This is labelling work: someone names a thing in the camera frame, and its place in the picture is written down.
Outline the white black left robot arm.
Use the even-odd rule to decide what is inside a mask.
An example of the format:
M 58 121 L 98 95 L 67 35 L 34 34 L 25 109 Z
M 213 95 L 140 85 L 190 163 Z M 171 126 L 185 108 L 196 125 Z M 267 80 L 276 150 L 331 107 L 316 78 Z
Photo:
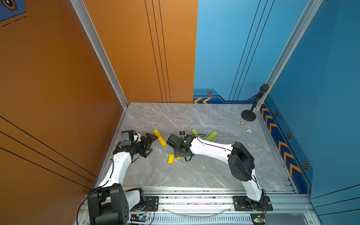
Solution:
M 121 132 L 121 140 L 113 151 L 105 178 L 83 200 L 83 203 L 88 203 L 91 225 L 125 225 L 131 209 L 147 204 L 141 187 L 125 191 L 122 184 L 128 167 L 135 162 L 134 156 L 138 154 L 147 158 L 152 152 L 152 143 L 157 139 L 150 133 L 142 136 L 134 130 Z

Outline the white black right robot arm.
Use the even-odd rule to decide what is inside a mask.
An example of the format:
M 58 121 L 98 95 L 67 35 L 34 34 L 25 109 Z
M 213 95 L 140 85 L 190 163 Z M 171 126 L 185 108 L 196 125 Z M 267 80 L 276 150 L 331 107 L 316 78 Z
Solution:
M 251 211 L 262 211 L 265 206 L 265 191 L 256 176 L 254 157 L 240 142 L 220 144 L 200 139 L 195 135 L 178 137 L 170 135 L 166 142 L 174 149 L 175 157 L 190 161 L 195 155 L 204 155 L 226 163 L 232 176 L 241 181 L 245 191 L 247 207 Z

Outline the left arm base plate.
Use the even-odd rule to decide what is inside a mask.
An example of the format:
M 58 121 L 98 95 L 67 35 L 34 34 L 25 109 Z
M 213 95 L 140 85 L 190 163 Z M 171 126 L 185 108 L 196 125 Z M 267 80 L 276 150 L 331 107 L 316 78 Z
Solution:
M 150 207 L 152 212 L 157 212 L 159 207 L 159 196 L 145 196 L 145 201 L 140 202 L 132 208 L 135 212 L 147 211 Z

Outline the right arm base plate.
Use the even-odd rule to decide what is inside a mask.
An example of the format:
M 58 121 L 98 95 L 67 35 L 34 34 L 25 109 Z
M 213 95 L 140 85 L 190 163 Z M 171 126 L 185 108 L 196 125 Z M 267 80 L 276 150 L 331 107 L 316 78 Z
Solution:
M 247 196 L 234 196 L 232 200 L 236 211 L 273 211 L 273 206 L 268 196 L 262 197 L 259 202 L 248 199 Z

